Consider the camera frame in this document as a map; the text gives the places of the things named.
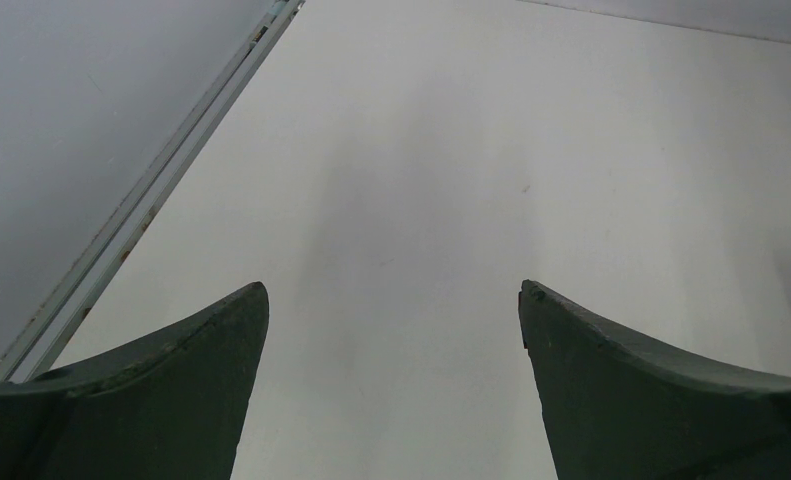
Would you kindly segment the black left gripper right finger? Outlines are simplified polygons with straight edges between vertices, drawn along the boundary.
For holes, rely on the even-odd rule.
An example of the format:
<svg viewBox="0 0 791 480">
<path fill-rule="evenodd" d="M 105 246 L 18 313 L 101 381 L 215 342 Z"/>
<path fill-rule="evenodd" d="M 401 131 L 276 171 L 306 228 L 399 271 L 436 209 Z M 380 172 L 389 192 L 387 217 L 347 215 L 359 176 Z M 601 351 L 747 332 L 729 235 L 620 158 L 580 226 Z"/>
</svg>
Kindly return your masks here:
<svg viewBox="0 0 791 480">
<path fill-rule="evenodd" d="M 791 377 L 674 347 L 526 280 L 523 344 L 561 479 L 791 479 Z"/>
</svg>

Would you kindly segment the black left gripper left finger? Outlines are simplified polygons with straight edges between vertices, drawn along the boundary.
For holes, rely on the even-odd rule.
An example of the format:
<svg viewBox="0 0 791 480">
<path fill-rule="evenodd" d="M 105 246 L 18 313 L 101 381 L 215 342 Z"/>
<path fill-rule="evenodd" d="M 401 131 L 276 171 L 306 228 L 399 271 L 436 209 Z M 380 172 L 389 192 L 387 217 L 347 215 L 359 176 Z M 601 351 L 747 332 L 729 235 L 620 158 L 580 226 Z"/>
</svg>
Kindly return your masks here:
<svg viewBox="0 0 791 480">
<path fill-rule="evenodd" d="M 0 479 L 227 479 L 269 324 L 254 282 L 117 348 L 0 383 Z"/>
</svg>

